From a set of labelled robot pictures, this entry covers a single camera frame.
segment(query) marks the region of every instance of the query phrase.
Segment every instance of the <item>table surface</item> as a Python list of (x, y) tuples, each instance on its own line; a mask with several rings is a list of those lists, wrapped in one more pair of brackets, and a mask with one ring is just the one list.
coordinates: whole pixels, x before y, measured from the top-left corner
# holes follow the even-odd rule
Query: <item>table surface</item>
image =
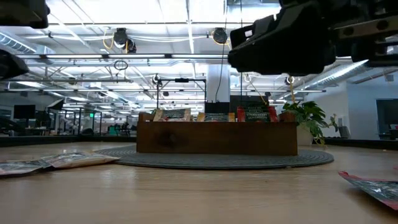
[[(0, 160), (37, 159), (131, 143), (0, 148)], [(2, 223), (398, 223), (398, 212), (338, 171), (398, 180), (398, 151), (329, 146), (321, 166), (209, 171), (82, 167), (0, 180)]]

